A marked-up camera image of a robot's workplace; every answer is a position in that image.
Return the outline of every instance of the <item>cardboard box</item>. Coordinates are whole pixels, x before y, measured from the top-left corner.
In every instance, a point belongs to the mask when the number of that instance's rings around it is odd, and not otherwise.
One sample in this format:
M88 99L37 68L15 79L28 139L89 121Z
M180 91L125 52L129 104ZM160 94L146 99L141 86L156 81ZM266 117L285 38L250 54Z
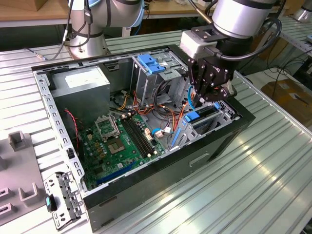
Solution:
M48 0L0 0L0 5L38 11Z
M268 97L272 97L274 83L269 82L261 88ZM273 100L295 119L309 128L312 125L312 95L291 79L279 80Z

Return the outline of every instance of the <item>open computer tower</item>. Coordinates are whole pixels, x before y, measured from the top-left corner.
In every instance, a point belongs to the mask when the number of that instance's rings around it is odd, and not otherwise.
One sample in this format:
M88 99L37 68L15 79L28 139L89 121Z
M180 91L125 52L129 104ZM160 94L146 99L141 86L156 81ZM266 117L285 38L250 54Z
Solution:
M84 212L100 229L218 157L253 121L233 97L192 109L187 59L171 45L33 68L69 168L44 181L58 230Z

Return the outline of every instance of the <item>ram slot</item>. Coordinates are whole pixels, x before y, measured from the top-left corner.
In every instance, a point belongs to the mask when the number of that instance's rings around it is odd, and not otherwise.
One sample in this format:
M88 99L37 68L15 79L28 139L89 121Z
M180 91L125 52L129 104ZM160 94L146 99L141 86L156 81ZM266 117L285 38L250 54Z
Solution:
M121 124L129 134L134 145L138 148L143 158L152 153L152 147L149 145L145 137L142 135L140 129L131 119L121 121Z

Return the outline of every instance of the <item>black chassis frame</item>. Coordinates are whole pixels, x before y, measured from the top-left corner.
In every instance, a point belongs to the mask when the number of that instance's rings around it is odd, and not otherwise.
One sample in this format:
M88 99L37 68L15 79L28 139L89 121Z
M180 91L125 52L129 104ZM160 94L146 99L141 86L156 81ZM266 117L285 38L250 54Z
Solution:
M188 56L176 45L129 51L117 55L122 56L129 53L156 51L166 48L187 64ZM81 62L91 60L92 65L96 65L100 63L100 61L97 63L97 58L115 56L116 54L36 66L32 67L32 71L46 70L43 72L45 74L64 72L69 70L67 65L70 63L78 63L83 66ZM52 66L58 66L58 69L51 70ZM175 150L170 156L151 163L129 176L121 177L119 180L110 183L109 186L84 197L83 201L88 212L92 231L95 232L99 228L106 226L122 214L131 211L149 198L218 157L235 137L255 119L254 115L234 97L229 98L226 102L239 113L240 119L183 147L183 154L179 150Z

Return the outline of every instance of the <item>aluminum extrusion table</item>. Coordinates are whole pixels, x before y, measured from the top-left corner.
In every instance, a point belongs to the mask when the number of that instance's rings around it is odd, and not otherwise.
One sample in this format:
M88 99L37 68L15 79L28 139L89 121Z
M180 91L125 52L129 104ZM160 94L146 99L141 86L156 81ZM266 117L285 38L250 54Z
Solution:
M107 40L113 53L179 44L181 32ZM35 48L52 57L58 46ZM63 48L56 61L71 59ZM42 178L66 170L24 50L0 52L0 139L30 133ZM312 134L236 73L240 101L256 119L209 165L96 233L300 233L312 217ZM0 233L57 233L41 207ZM62 233L91 233L85 215Z
M293 47L284 56L284 60L281 62L281 66L286 64L286 62L291 59L291 55L297 49L302 52L307 52L308 56L312 56L312 43L306 40L308 35L312 35L312 21L308 23L300 23L291 17L281 17L282 22L282 32L279 35L282 39L287 41ZM268 31L262 38L261 42L258 44L257 49L262 47L267 41L272 32L276 30L276 25L274 24L270 31Z

